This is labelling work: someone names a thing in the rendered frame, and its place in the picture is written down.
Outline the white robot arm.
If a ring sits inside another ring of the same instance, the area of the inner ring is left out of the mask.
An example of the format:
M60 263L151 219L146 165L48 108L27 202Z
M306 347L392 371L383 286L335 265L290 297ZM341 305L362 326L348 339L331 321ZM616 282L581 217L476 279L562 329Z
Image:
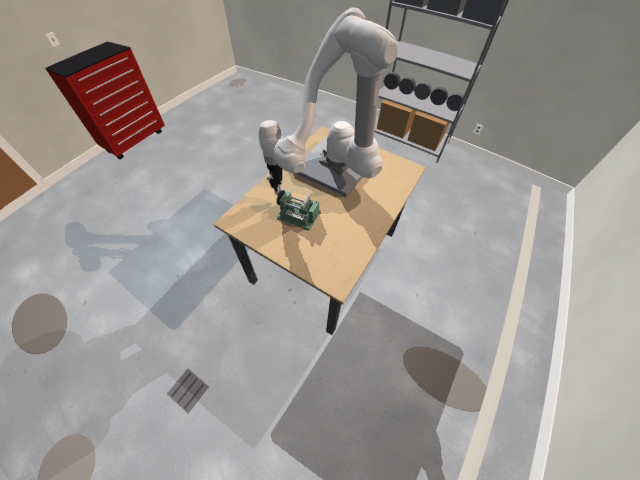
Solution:
M380 79L398 55L398 42L387 29L367 21L358 8L341 14L321 43L305 81L297 131L285 138L276 121L260 124L259 142L265 163L278 165L290 173L303 171L305 144L313 126L320 81L344 53L350 53L357 73L355 135L349 123L336 122L328 132L327 149L323 149L326 156L319 162L338 175L348 168L365 178L374 178L381 172L383 161L373 139Z

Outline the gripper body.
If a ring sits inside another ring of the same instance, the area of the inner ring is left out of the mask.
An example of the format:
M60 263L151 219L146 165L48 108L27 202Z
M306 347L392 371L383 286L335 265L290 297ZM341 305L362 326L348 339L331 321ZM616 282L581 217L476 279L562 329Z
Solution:
M267 164L267 163L266 163L266 164ZM276 172L277 170L279 170L281 167L280 167L280 166L278 166L278 165L268 165L268 164L267 164L267 168L269 169L269 174L270 174L270 172L271 172L271 175L272 175L273 177L275 177L275 176L276 176L276 175L275 175L275 172ZM278 172L278 171L277 171L277 172Z

